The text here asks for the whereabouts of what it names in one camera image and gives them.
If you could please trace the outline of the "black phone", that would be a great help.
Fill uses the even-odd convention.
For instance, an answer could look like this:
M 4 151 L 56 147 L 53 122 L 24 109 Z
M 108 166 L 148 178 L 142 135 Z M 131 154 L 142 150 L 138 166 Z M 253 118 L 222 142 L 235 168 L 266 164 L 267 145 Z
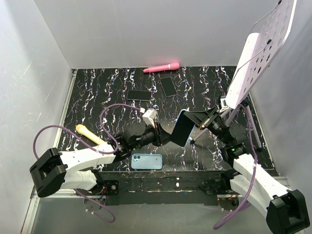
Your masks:
M 160 83 L 166 97 L 172 97 L 177 94 L 171 77 L 161 78 Z

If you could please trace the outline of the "light blue phone case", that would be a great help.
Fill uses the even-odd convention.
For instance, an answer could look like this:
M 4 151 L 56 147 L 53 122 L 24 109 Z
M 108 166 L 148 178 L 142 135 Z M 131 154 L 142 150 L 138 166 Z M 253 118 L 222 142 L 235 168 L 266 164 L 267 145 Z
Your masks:
M 135 170 L 162 169 L 162 155 L 160 154 L 133 154 L 131 168 Z

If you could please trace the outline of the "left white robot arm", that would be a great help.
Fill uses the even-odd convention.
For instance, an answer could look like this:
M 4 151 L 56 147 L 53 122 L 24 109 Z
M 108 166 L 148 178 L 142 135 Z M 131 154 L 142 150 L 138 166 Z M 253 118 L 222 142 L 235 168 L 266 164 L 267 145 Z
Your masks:
M 64 152 L 50 148 L 36 157 L 30 174 L 38 197 L 48 197 L 60 189 L 83 189 L 98 195 L 104 184 L 95 167 L 123 161 L 131 156 L 133 150 L 149 144 L 163 146 L 171 137 L 157 122 L 153 125 L 132 124 L 109 141 L 103 141 L 82 124 L 76 127 L 76 131 L 97 145 Z

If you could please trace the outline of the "blue cased phone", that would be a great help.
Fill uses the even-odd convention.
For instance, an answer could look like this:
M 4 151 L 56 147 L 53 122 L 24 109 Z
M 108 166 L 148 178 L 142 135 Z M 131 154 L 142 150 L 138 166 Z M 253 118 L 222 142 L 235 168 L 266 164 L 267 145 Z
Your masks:
M 185 109 L 181 110 L 170 137 L 171 142 L 181 147 L 186 145 L 195 125 L 187 116 L 184 115 L 187 112 L 188 111 Z

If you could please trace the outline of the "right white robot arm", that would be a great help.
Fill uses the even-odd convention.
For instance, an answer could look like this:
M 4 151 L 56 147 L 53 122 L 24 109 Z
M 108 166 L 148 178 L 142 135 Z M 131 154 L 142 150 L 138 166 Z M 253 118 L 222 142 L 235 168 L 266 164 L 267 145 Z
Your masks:
M 223 159 L 232 167 L 224 174 L 223 192 L 244 196 L 265 217 L 274 234 L 295 234 L 310 226 L 306 200 L 299 190 L 290 190 L 258 164 L 256 156 L 244 147 L 247 131 L 241 124 L 226 126 L 217 109 L 184 111 L 182 116 L 192 126 L 209 130 L 224 143 Z

